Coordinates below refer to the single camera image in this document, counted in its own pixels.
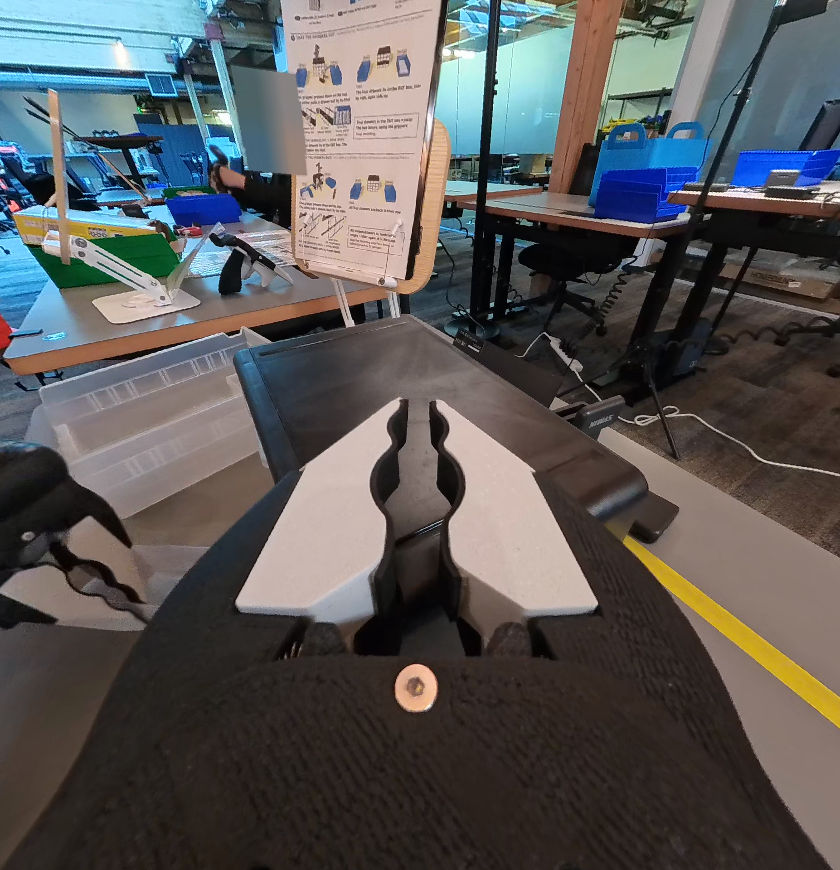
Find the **black battery charger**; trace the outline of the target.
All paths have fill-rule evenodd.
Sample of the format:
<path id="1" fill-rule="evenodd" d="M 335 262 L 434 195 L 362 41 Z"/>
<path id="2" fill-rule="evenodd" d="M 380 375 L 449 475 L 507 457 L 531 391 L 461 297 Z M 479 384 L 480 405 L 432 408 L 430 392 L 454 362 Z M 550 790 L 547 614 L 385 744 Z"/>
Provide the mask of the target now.
<path id="1" fill-rule="evenodd" d="M 594 402 L 567 404 L 553 412 L 583 434 L 598 440 L 599 433 L 619 419 L 625 406 L 624 398 L 617 395 Z"/>

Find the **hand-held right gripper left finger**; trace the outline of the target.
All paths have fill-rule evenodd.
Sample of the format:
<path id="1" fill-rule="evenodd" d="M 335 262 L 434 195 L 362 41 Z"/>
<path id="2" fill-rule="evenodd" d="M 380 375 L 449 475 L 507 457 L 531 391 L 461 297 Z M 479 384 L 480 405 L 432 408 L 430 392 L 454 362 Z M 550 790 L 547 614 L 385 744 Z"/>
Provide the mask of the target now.
<path id="1" fill-rule="evenodd" d="M 241 613 L 364 625 L 391 610 L 386 502 L 407 423 L 408 401 L 396 398 L 305 465 L 237 596 Z"/>

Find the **cardboard box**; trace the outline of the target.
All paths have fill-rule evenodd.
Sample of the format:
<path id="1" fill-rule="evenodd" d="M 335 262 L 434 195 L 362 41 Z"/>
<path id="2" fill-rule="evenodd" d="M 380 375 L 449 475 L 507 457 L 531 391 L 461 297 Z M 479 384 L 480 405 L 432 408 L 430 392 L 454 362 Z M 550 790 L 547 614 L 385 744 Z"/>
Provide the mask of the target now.
<path id="1" fill-rule="evenodd" d="M 840 268 L 836 266 L 821 270 L 806 262 L 778 268 L 755 260 L 745 270 L 741 282 L 806 299 L 840 299 Z"/>

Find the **blue bin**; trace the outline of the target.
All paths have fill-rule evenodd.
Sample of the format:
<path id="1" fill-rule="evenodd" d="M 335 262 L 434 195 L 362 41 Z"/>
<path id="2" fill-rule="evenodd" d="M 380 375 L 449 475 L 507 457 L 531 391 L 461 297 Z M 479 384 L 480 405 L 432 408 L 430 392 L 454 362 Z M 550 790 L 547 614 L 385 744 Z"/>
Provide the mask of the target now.
<path id="1" fill-rule="evenodd" d="M 181 226 L 212 226 L 241 222 L 241 208 L 237 200 L 227 193 L 176 195 L 166 201 L 173 220 Z"/>

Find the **wooden slat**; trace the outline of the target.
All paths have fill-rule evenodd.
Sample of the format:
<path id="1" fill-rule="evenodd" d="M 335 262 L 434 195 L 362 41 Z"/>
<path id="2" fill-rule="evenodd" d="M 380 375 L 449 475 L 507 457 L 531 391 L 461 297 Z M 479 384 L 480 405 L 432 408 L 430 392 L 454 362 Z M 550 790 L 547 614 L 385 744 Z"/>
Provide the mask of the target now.
<path id="1" fill-rule="evenodd" d="M 72 262 L 70 250 L 70 221 L 68 218 L 68 185 L 66 181 L 66 151 L 59 95 L 54 89 L 47 90 L 48 118 L 53 150 L 54 200 L 58 221 L 58 244 L 61 262 Z"/>

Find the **black drawer cabinet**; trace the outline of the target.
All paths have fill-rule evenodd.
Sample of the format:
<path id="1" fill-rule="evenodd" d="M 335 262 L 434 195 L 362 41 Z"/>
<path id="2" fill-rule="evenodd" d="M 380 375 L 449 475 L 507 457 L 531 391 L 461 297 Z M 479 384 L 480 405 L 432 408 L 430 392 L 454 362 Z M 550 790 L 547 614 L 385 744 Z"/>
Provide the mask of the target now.
<path id="1" fill-rule="evenodd" d="M 300 470 L 374 412 L 408 401 L 400 459 L 420 483 L 416 522 L 436 519 L 436 453 L 428 405 L 441 399 L 552 481 L 618 538 L 649 492 L 627 460 L 406 315 L 238 352 L 234 367 L 274 483 Z"/>

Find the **printed instruction sheet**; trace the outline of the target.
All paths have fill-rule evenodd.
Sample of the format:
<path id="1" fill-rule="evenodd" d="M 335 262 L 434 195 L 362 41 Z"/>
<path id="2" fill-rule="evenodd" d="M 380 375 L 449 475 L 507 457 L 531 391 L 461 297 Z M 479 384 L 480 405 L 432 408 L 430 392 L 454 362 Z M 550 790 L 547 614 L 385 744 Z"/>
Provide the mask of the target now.
<path id="1" fill-rule="evenodd" d="M 394 290 L 414 274 L 447 2 L 284 1 L 306 169 L 295 259 Z"/>

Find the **idle pistol grip gripper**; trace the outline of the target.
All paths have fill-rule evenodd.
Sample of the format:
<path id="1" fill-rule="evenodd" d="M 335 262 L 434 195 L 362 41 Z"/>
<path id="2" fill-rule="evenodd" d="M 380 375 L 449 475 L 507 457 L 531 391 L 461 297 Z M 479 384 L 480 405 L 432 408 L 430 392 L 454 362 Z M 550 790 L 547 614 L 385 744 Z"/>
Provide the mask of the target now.
<path id="1" fill-rule="evenodd" d="M 212 232 L 209 240 L 219 248 L 230 251 L 219 275 L 218 292 L 221 296 L 239 293 L 253 275 L 259 277 L 259 284 L 263 289 L 269 289 L 276 278 L 288 286 L 294 285 L 294 278 L 283 267 L 246 240 L 217 230 Z"/>

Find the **yellow tape line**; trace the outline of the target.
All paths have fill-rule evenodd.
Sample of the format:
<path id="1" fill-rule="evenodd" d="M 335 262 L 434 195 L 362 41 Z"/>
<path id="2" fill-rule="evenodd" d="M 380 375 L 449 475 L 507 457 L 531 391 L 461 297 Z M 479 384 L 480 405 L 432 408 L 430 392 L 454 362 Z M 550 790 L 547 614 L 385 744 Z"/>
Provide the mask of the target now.
<path id="1" fill-rule="evenodd" d="M 680 604 L 712 626 L 840 731 L 840 696 L 632 537 L 624 545 Z"/>

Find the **dark standing desk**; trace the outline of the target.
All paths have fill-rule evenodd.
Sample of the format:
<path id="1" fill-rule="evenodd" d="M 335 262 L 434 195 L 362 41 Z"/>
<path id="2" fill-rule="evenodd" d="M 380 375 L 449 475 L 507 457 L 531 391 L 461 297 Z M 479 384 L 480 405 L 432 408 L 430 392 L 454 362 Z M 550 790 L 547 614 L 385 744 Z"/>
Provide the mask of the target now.
<path id="1" fill-rule="evenodd" d="M 146 183 L 135 164 L 132 153 L 136 150 L 150 150 L 152 146 L 155 149 L 160 147 L 163 141 L 163 136 L 145 136 L 142 134 L 118 135 L 118 136 L 78 136 L 73 134 L 73 141 L 77 144 L 83 144 L 92 149 L 93 153 L 99 155 L 103 160 L 118 173 L 117 167 L 107 160 L 107 152 L 113 150 L 119 151 L 124 157 L 127 168 L 130 172 L 130 180 L 126 183 L 134 188 L 138 188 L 142 193 L 146 192 Z"/>

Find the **black monitor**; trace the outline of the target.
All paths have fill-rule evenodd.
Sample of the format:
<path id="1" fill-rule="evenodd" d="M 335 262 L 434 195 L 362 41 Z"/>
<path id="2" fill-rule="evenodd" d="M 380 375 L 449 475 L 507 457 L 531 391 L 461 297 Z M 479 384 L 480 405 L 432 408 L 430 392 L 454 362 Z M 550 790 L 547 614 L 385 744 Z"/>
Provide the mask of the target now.
<path id="1" fill-rule="evenodd" d="M 822 103 L 798 150 L 832 150 L 840 135 L 840 97 Z"/>

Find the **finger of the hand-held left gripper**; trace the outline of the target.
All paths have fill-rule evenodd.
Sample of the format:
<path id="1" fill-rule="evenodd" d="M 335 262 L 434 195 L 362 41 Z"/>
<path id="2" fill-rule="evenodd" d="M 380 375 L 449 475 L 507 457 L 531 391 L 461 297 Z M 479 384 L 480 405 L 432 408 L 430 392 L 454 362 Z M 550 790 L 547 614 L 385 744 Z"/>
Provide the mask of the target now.
<path id="1" fill-rule="evenodd" d="M 44 564 L 19 571 L 0 587 L 12 602 L 56 618 L 58 625 L 140 632 L 156 614 L 156 604 L 131 601 L 135 590 L 109 585 L 91 568 L 62 571 Z"/>
<path id="2" fill-rule="evenodd" d="M 52 541 L 52 560 L 73 592 L 103 605 L 150 605 L 140 563 L 118 534 L 86 517 Z"/>

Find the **wooden post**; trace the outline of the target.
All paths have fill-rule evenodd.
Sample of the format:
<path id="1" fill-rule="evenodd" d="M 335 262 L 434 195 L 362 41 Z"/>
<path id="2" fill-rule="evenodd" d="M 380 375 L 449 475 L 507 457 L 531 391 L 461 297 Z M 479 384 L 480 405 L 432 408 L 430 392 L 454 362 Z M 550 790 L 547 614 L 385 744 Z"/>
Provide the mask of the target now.
<path id="1" fill-rule="evenodd" d="M 556 131 L 549 191 L 567 193 L 583 146 L 596 139 L 622 1 L 579 1 Z"/>

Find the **stacked blue bins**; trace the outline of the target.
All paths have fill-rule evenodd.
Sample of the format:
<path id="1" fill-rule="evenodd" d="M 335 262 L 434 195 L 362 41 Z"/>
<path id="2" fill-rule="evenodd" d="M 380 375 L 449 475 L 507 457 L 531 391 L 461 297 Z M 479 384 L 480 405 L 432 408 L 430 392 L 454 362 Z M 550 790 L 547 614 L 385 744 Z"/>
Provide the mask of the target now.
<path id="1" fill-rule="evenodd" d="M 668 195 L 697 174 L 695 166 L 607 170 L 598 185 L 595 217 L 647 224 L 674 220 L 686 207 L 670 203 Z"/>

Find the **black tripod stand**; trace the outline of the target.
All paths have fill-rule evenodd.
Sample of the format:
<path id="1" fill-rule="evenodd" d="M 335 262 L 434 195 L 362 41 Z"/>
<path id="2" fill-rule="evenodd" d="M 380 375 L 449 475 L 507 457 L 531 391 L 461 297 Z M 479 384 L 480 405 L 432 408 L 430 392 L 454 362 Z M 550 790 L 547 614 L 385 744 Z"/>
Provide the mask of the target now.
<path id="1" fill-rule="evenodd" d="M 676 277 L 679 268 L 683 263 L 689 242 L 695 237 L 697 229 L 704 221 L 704 206 L 709 197 L 711 186 L 719 174 L 720 164 L 723 161 L 723 157 L 728 149 L 733 133 L 737 128 L 743 109 L 750 98 L 753 81 L 772 38 L 783 25 L 821 15 L 826 12 L 829 5 L 830 2 L 828 1 L 776 1 L 774 3 L 771 15 L 769 16 L 755 54 L 748 62 L 741 77 L 730 89 L 729 94 L 736 94 L 737 100 L 733 105 L 727 125 L 719 138 L 719 144 L 715 156 L 710 163 L 708 170 L 704 174 L 704 183 L 699 190 L 697 203 L 691 209 L 689 221 L 686 224 L 686 231 L 682 237 L 682 242 L 679 243 L 678 247 L 673 247 L 671 249 L 672 260 L 670 265 L 667 267 L 660 267 L 655 272 L 655 277 L 668 277 L 670 280 L 673 280 Z M 643 327 L 637 325 L 632 334 L 632 339 L 630 340 L 628 348 L 621 358 L 621 362 L 639 363 L 641 365 L 643 385 L 647 388 L 655 403 L 658 419 L 664 428 L 665 436 L 670 447 L 670 454 L 675 460 L 679 460 L 681 455 L 676 446 L 665 410 L 658 396 L 655 371 L 659 363 L 663 363 L 663 365 L 667 364 L 669 351 L 677 353 L 682 350 L 683 346 L 684 341 L 682 339 L 667 339 L 663 341 L 658 337 L 657 332 L 650 333 L 650 327 L 648 325 Z"/>

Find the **black office chair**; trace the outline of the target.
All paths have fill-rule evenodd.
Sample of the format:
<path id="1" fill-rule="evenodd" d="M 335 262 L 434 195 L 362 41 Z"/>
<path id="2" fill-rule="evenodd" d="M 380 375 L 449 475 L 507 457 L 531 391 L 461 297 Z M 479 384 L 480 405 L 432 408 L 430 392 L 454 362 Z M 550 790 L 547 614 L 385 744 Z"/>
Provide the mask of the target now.
<path id="1" fill-rule="evenodd" d="M 588 334 L 599 337 L 607 333 L 607 317 L 622 294 L 625 278 L 618 277 L 600 304 L 592 299 L 568 290 L 569 284 L 588 284 L 589 273 L 599 277 L 611 272 L 621 272 L 621 264 L 633 262 L 637 242 L 632 237 L 600 234 L 599 237 L 567 238 L 562 245 L 534 244 L 522 250 L 517 261 L 533 275 L 551 280 L 544 300 L 552 299 L 552 307 L 542 326 L 547 332 L 554 317 L 568 306 L 588 318 L 587 324 L 578 332 L 575 343 L 582 342 Z"/>

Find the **wood edged desk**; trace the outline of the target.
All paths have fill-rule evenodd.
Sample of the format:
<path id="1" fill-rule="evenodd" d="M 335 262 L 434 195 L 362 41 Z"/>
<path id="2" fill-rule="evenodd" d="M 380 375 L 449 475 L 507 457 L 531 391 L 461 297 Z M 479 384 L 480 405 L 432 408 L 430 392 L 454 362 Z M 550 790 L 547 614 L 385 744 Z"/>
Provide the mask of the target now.
<path id="1" fill-rule="evenodd" d="M 475 197 L 463 198 L 464 208 L 475 210 L 474 200 Z M 595 217 L 586 197 L 543 190 L 516 190 L 513 187 L 491 199 L 489 213 L 496 233 L 492 296 L 496 322 L 504 319 L 511 309 L 508 297 L 515 241 L 522 240 L 533 245 L 562 245 L 569 237 L 592 238 L 604 233 L 632 237 L 637 242 L 637 248 L 641 241 L 661 240 L 666 246 L 661 262 L 655 269 L 657 271 L 660 267 L 670 265 L 671 249 L 682 242 L 689 221 L 687 213 L 680 214 L 674 220 L 655 224 L 599 219 Z M 635 327 L 648 325 L 650 333 L 656 331 L 673 282 L 674 279 L 668 277 L 655 277 L 654 273 Z"/>
<path id="2" fill-rule="evenodd" d="M 705 199 L 702 194 L 686 189 L 668 196 L 670 203 L 690 208 L 691 216 L 698 220 L 698 231 L 710 243 L 671 341 L 684 343 L 695 335 L 697 327 L 705 324 L 704 308 L 728 253 L 746 249 L 702 347 L 726 353 L 719 327 L 759 251 L 813 257 L 826 265 L 840 266 L 840 183 L 820 184 L 810 195 L 793 187 L 781 188 L 770 195 L 757 189 L 737 188 L 710 192 Z"/>

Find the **black pole stand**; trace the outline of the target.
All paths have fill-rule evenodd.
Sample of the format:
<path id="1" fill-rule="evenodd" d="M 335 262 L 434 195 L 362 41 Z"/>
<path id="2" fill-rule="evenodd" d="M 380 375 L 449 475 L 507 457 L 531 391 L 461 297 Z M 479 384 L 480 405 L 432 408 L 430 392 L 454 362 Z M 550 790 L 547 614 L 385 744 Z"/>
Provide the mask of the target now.
<path id="1" fill-rule="evenodd" d="M 504 5 L 502 1 L 489 3 L 489 29 L 482 83 L 481 125 L 479 139 L 479 175 L 474 198 L 474 225 L 471 239 L 471 271 L 469 297 L 465 311 L 453 322 L 477 338 L 497 342 L 501 329 L 495 320 L 493 308 L 493 279 L 496 252 L 496 233 L 489 213 L 492 198 L 493 142 L 495 124 L 503 116 L 502 92 L 509 89 L 507 66 L 503 61 Z"/>

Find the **yellow box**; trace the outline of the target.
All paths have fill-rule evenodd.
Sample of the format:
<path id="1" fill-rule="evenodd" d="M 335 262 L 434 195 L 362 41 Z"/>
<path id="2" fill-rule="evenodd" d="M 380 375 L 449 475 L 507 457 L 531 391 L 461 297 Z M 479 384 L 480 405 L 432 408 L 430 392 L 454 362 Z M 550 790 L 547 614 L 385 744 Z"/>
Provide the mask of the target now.
<path id="1" fill-rule="evenodd" d="M 121 216 L 112 212 L 66 212 L 65 229 L 70 236 L 92 241 L 114 237 L 155 235 L 156 227 L 144 219 Z M 49 233 L 58 234 L 62 224 L 56 207 L 34 205 L 12 215 L 24 244 L 41 245 Z"/>

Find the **wooden clipboard stand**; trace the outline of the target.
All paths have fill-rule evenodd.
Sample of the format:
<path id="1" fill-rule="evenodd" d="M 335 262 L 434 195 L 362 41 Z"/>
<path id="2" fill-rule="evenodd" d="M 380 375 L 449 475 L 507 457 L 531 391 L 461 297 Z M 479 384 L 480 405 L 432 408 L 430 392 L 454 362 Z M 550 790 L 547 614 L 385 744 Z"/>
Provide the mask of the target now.
<path id="1" fill-rule="evenodd" d="M 414 259 L 413 277 L 398 281 L 394 289 L 378 285 L 373 278 L 350 277 L 348 282 L 352 289 L 345 290 L 341 279 L 322 273 L 316 284 L 322 285 L 324 294 L 316 299 L 282 306 L 281 321 L 314 317 L 338 310 L 344 324 L 349 327 L 355 325 L 350 313 L 352 306 L 383 299 L 388 302 L 392 318 L 407 316 L 414 293 L 425 288 L 434 270 L 450 158 L 451 143 L 447 129 L 440 120 L 434 119 L 423 202 L 417 212 L 421 237 Z"/>

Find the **black flat box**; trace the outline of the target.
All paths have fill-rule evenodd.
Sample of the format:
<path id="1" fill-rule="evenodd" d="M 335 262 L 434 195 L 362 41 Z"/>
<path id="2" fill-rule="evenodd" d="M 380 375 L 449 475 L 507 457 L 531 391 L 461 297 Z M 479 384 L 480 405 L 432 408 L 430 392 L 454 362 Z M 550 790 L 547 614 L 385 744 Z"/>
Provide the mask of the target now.
<path id="1" fill-rule="evenodd" d="M 545 408 L 550 408 L 561 389 L 563 380 L 560 376 L 518 358 L 474 333 L 460 330 L 454 346 Z"/>

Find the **large green bin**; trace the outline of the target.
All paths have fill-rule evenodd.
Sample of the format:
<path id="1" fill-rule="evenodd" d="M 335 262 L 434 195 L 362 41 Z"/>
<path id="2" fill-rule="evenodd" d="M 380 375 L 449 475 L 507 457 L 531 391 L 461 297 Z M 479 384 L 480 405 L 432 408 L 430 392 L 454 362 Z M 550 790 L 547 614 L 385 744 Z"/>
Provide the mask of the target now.
<path id="1" fill-rule="evenodd" d="M 95 239 L 94 243 L 153 277 L 167 276 L 180 262 L 179 255 L 164 236 L 158 233 L 130 237 L 104 237 Z M 43 251 L 39 245 L 27 245 L 26 248 L 57 288 L 71 289 L 116 281 L 76 258 L 67 266 L 62 263 L 59 255 L 51 255 Z"/>

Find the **clear plastic bin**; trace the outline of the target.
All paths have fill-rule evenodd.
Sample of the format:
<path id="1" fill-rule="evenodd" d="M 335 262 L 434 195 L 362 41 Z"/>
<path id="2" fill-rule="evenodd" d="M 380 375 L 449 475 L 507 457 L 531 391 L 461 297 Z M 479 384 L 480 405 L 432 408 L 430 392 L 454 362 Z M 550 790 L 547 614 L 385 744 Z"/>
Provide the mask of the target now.
<path id="1" fill-rule="evenodd" d="M 269 342 L 242 328 L 44 386 L 24 440 L 131 517 L 261 452 L 233 359 Z"/>

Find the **blue handled tote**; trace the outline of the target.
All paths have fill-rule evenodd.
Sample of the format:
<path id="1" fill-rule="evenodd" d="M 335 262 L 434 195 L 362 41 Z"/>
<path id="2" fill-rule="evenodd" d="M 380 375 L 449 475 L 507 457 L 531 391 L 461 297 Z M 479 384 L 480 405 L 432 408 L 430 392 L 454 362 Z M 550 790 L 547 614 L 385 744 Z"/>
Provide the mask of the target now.
<path id="1" fill-rule="evenodd" d="M 677 124 L 664 137 L 648 137 L 640 123 L 617 125 L 600 146 L 588 203 L 595 204 L 602 175 L 607 171 L 689 166 L 700 169 L 708 152 L 709 140 L 698 122 Z"/>

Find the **storage shelf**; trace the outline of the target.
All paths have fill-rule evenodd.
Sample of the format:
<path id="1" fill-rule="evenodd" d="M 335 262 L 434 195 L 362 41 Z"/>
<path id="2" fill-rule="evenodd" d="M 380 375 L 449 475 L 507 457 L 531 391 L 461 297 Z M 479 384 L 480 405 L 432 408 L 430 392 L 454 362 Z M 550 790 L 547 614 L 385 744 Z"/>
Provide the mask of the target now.
<path id="1" fill-rule="evenodd" d="M 671 113 L 673 89 L 609 94 L 602 103 L 596 145 L 620 125 L 641 125 L 648 137 L 666 132 Z"/>

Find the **grey desk with wooden edge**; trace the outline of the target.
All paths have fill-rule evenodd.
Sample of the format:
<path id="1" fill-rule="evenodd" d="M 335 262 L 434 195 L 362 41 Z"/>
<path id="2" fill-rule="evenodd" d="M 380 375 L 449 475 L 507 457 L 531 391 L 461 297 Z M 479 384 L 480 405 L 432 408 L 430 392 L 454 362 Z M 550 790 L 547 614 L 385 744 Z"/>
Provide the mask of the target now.
<path id="1" fill-rule="evenodd" d="M 21 327 L 42 334 L 13 339 L 4 359 L 16 374 L 32 375 L 338 309 L 330 280 L 291 273 L 292 285 L 276 277 L 264 289 L 253 277 L 230 297 L 219 295 L 217 277 L 188 279 L 183 288 L 199 301 L 196 307 L 126 324 L 112 324 L 94 306 L 95 299 L 124 292 L 124 286 L 61 290 L 47 281 Z"/>

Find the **black flat device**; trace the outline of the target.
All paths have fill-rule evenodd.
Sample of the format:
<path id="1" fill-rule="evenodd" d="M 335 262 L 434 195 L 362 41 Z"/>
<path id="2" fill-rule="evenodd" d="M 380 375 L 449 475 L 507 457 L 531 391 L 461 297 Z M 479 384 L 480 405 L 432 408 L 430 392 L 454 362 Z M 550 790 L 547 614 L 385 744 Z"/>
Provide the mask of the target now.
<path id="1" fill-rule="evenodd" d="M 637 505 L 629 535 L 643 544 L 656 542 L 679 514 L 679 506 L 653 492 Z"/>

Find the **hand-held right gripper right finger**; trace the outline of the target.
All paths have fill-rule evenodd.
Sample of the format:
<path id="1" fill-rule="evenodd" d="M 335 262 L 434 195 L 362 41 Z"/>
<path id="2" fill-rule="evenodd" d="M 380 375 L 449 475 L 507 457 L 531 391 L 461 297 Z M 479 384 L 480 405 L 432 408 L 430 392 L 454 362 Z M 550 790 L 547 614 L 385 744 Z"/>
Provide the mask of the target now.
<path id="1" fill-rule="evenodd" d="M 449 503 L 439 571 L 452 620 L 473 629 L 598 608 L 552 504 L 552 484 L 446 402 L 429 404 L 436 484 Z"/>

